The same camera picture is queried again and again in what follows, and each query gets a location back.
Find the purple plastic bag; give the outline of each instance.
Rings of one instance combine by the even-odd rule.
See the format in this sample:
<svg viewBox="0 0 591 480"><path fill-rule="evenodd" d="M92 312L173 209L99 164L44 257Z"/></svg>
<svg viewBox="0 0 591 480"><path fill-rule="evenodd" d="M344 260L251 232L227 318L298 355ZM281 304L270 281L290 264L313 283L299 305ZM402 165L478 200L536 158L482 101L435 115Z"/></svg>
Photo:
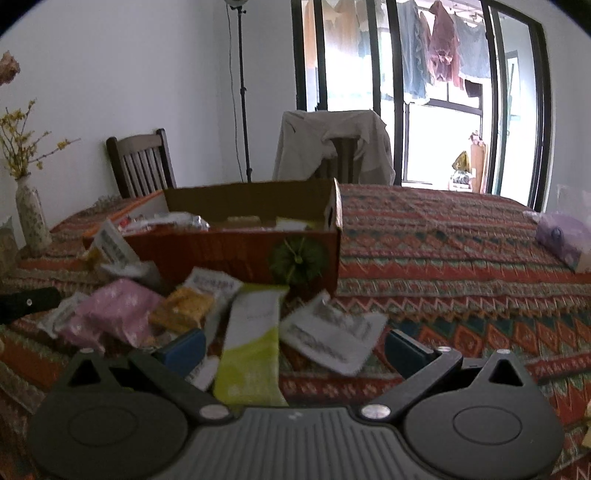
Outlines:
<svg viewBox="0 0 591 480"><path fill-rule="evenodd" d="M103 332L138 348L154 334L148 323L150 313L164 300L157 293L122 278L97 290L76 309Z"/></svg>
<svg viewBox="0 0 591 480"><path fill-rule="evenodd" d="M92 348L96 352L105 353L105 347L101 342L103 332L83 316L74 315L60 330L59 335L79 348Z"/></svg>
<svg viewBox="0 0 591 480"><path fill-rule="evenodd" d="M579 269L582 254L587 254L591 249L589 228L564 213L542 215L535 239L575 272Z"/></svg>

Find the snack package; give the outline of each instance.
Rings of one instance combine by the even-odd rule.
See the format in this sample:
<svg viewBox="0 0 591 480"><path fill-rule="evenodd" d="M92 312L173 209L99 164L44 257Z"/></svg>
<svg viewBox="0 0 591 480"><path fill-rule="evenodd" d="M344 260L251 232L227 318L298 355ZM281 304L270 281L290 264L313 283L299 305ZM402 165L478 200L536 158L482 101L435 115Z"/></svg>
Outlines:
<svg viewBox="0 0 591 480"><path fill-rule="evenodd" d="M232 299L242 288L243 283L224 272L196 267L183 286L197 293L210 294L214 298L214 305L206 315L202 326L207 346L209 346L217 335L222 317L228 311Z"/></svg>
<svg viewBox="0 0 591 480"><path fill-rule="evenodd" d="M67 325L60 330L60 337L79 348L91 348L96 352L105 353L102 344L103 331L81 315L74 315Z"/></svg>
<svg viewBox="0 0 591 480"><path fill-rule="evenodd" d="M203 318L214 302L211 294L179 287L152 312L150 323L180 334L194 328L201 329Z"/></svg>
<svg viewBox="0 0 591 480"><path fill-rule="evenodd" d="M157 293L122 278L97 290L78 306L76 315L137 348L153 336L148 317L163 300Z"/></svg>
<svg viewBox="0 0 591 480"><path fill-rule="evenodd" d="M139 257L125 241L113 222L104 222L82 259L90 270L101 264L125 266L139 263Z"/></svg>
<svg viewBox="0 0 591 480"><path fill-rule="evenodd" d="M102 264L100 267L113 279L128 278L157 293L163 293L166 290L158 267L153 261L127 265Z"/></svg>
<svg viewBox="0 0 591 480"><path fill-rule="evenodd" d="M209 230L209 224L199 215L192 215L188 212L168 212L162 215L155 215L153 218L137 219L131 222L120 224L123 235L149 231L158 225L173 225L179 228L192 228L195 230Z"/></svg>
<svg viewBox="0 0 591 480"><path fill-rule="evenodd" d="M220 359L218 357L207 356L186 376L185 380L192 386L205 392L211 387L213 380L216 378L219 364Z"/></svg>
<svg viewBox="0 0 591 480"><path fill-rule="evenodd" d="M279 390L279 318L288 287L246 286L232 304L213 395L228 405L286 406Z"/></svg>
<svg viewBox="0 0 591 480"><path fill-rule="evenodd" d="M381 313L347 315L323 291L279 326L282 342L314 362L353 377L363 368L388 320Z"/></svg>
<svg viewBox="0 0 591 480"><path fill-rule="evenodd" d="M74 292L74 295L62 300L58 308L45 315L37 323L37 327L55 340L60 331L67 326L78 305L87 298L88 295L82 292Z"/></svg>

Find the packaging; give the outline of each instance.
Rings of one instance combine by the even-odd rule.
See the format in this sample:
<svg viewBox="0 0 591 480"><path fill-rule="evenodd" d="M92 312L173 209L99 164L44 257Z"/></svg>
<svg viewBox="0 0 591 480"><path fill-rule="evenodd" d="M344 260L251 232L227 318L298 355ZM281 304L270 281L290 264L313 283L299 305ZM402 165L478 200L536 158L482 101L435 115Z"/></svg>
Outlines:
<svg viewBox="0 0 591 480"><path fill-rule="evenodd" d="M536 240L575 273L591 272L591 192L559 185L557 208L541 215Z"/></svg>
<svg viewBox="0 0 591 480"><path fill-rule="evenodd" d="M353 377L363 368L388 320L381 313L347 315L322 292L280 324L282 342L314 362Z"/></svg>
<svg viewBox="0 0 591 480"><path fill-rule="evenodd" d="M154 262L139 262L127 265L102 264L100 269L113 281L119 278L128 278L161 295L170 292Z"/></svg>
<svg viewBox="0 0 591 480"><path fill-rule="evenodd" d="M201 329L203 319L214 302L213 295L180 287L150 314L150 323L180 334Z"/></svg>
<svg viewBox="0 0 591 480"><path fill-rule="evenodd" d="M243 283L223 272L196 267L183 286L198 293L210 294L214 299L214 305L207 313L202 326L209 346L215 340L222 317L228 312Z"/></svg>
<svg viewBox="0 0 591 480"><path fill-rule="evenodd" d="M216 378L220 359L216 356L207 356L203 362L187 375L185 380L201 391L207 391Z"/></svg>
<svg viewBox="0 0 591 480"><path fill-rule="evenodd" d="M83 260L91 270L101 264L123 267L140 262L137 254L110 220L100 226Z"/></svg>
<svg viewBox="0 0 591 480"><path fill-rule="evenodd" d="M288 287L245 286L232 304L213 395L228 405L286 406L279 317Z"/></svg>
<svg viewBox="0 0 591 480"><path fill-rule="evenodd" d="M74 295L62 300L58 308L45 315L37 323L37 327L54 340L57 339L60 331L67 326L68 322L74 315L78 305L87 298L88 295L85 295L82 292L74 292Z"/></svg>
<svg viewBox="0 0 591 480"><path fill-rule="evenodd" d="M94 292L78 306L76 315L137 348L154 335L148 316L163 300L157 293L122 278Z"/></svg>
<svg viewBox="0 0 591 480"><path fill-rule="evenodd" d="M303 280L307 283L290 285L302 297L310 298L322 289L331 293L336 290L342 208L334 179L169 189L138 199L111 219L118 225L127 217L149 218L168 212L200 215L211 228L179 232L161 226L128 235L125 240L142 261L154 261L171 284L182 283L193 267L201 267L223 271L246 283ZM229 222L232 218L240 218L241 222ZM279 227L285 225L282 219L293 219L313 224L314 228L294 231L294 225L290 225L288 231L279 231L278 218ZM252 229L232 228L239 224ZM93 241L96 233L85 232L85 245ZM293 245L302 245L304 254L295 251ZM310 257L314 259L313 268L306 261L298 262Z"/></svg>
<svg viewBox="0 0 591 480"><path fill-rule="evenodd" d="M104 354L105 347L102 342L103 331L93 325L86 317L74 314L67 325L60 330L60 337L66 342L78 348L90 348L95 352Z"/></svg>

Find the chair back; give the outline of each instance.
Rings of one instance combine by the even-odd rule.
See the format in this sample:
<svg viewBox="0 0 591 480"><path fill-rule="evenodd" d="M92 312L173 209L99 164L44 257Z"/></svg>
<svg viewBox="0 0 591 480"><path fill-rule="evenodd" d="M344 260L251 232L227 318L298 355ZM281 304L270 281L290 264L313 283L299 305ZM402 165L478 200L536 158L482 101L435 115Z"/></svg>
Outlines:
<svg viewBox="0 0 591 480"><path fill-rule="evenodd" d="M337 157L323 158L316 169L314 179L336 179L339 183L359 183L361 160L353 161L357 150L357 138L334 138Z"/></svg>
<svg viewBox="0 0 591 480"><path fill-rule="evenodd" d="M152 135L117 140L110 137L107 152L123 198L143 197L157 190L176 188L163 128Z"/></svg>

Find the metal screw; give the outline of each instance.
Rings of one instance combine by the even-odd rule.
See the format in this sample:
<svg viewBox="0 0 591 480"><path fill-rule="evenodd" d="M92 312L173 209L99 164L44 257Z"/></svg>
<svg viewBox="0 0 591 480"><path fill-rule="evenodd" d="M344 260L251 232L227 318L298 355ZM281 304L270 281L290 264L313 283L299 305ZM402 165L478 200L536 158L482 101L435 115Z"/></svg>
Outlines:
<svg viewBox="0 0 591 480"><path fill-rule="evenodd" d="M230 415L230 410L225 405L205 405L199 410L199 414L206 420L221 420Z"/></svg>
<svg viewBox="0 0 591 480"><path fill-rule="evenodd" d="M386 405L366 405L361 409L361 415L370 420L383 420L390 416L392 410Z"/></svg>

